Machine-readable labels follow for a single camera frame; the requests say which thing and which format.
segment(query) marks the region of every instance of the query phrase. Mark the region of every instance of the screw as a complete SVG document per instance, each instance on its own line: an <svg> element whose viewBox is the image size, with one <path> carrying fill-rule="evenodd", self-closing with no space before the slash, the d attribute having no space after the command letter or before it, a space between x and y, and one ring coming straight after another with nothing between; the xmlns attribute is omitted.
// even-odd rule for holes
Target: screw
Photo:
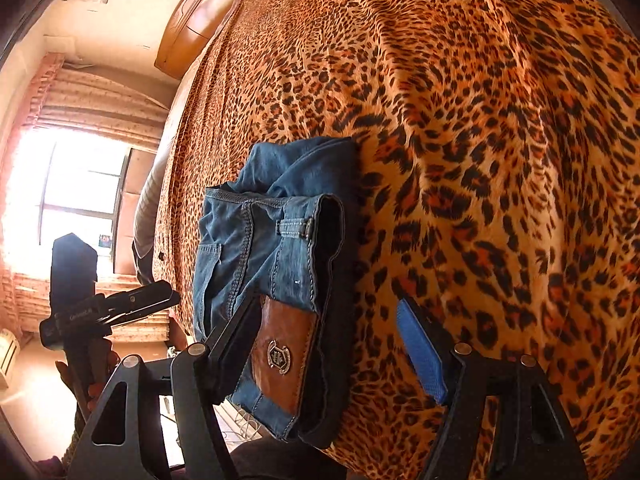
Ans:
<svg viewBox="0 0 640 480"><path fill-rule="evenodd" d="M469 355L472 352L471 345L468 345L467 343L458 343L453 347L453 349L456 351L456 354L460 355Z"/></svg>
<svg viewBox="0 0 640 480"><path fill-rule="evenodd" d="M194 343L189 347L189 354L194 357L197 357L199 355L204 354L206 349L207 347L204 346L202 343Z"/></svg>
<svg viewBox="0 0 640 480"><path fill-rule="evenodd" d="M137 366L139 362L140 362L140 359L138 358L137 355L130 355L129 357L124 358L124 361L122 362L122 364L124 365L125 368L133 368L134 366Z"/></svg>
<svg viewBox="0 0 640 480"><path fill-rule="evenodd" d="M533 357L533 355L529 355L529 354L524 354L520 358L520 362L524 364L527 368L533 368L537 363L536 358Z"/></svg>

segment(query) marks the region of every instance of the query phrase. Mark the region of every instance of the bed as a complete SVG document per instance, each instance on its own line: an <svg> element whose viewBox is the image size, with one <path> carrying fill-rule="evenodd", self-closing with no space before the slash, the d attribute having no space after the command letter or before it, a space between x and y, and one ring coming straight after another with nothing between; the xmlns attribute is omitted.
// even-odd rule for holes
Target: bed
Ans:
<svg viewBox="0 0 640 480"><path fill-rule="evenodd" d="M482 354L535 356L590 477L607 478L640 426L640 44L604 5L244 0L165 131L153 268L182 294L183 328L204 188L233 180L255 142L352 136L358 328L327 453L372 480L424 463L443 410L396 333L406 291ZM472 478L495 404L485 415Z"/></svg>

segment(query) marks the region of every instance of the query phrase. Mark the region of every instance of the hand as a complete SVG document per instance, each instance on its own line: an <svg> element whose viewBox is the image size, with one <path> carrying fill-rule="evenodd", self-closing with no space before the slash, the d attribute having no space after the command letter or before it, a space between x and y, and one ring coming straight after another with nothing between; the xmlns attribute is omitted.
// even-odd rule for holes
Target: hand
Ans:
<svg viewBox="0 0 640 480"><path fill-rule="evenodd" d="M109 349L108 352L106 353L106 357L102 357L102 359L104 359L104 363L99 364L99 366L104 366L104 369L106 370L106 379L109 380L109 377L111 377L111 374L113 374L113 371L116 369L116 367L120 363L120 356L116 354L116 352L111 350L113 345L111 341L109 341L108 339L102 340L101 344L107 345ZM69 367L66 365L66 363L63 363L62 361L56 361L56 368L58 369L58 373L60 374L60 379L62 380L62 382L65 383L66 387L69 388L69 390L73 393L74 381L73 381L73 377ZM100 382L100 383L91 384L89 386L89 390L87 392L89 395L87 408L90 412L92 412L97 406L98 399L100 398L100 394L104 390L105 385L106 385L106 382Z"/></svg>

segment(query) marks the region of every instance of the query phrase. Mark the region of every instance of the wallet emblem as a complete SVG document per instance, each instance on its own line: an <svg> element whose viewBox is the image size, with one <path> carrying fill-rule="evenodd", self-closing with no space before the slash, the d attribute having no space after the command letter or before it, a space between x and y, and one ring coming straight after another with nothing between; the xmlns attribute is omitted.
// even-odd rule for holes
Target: wallet emblem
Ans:
<svg viewBox="0 0 640 480"><path fill-rule="evenodd" d="M278 342L273 340L267 348L267 362L271 368L277 368L281 375L286 374L291 368L291 354L286 346L278 347Z"/></svg>

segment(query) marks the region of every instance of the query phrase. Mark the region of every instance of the blue handle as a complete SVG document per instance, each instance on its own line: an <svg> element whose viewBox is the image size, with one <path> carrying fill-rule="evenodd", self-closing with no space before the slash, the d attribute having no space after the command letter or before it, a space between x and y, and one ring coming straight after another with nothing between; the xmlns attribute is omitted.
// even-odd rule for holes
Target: blue handle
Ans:
<svg viewBox="0 0 640 480"><path fill-rule="evenodd" d="M396 323L422 389L442 404L449 395L442 360L406 300L398 303Z"/></svg>

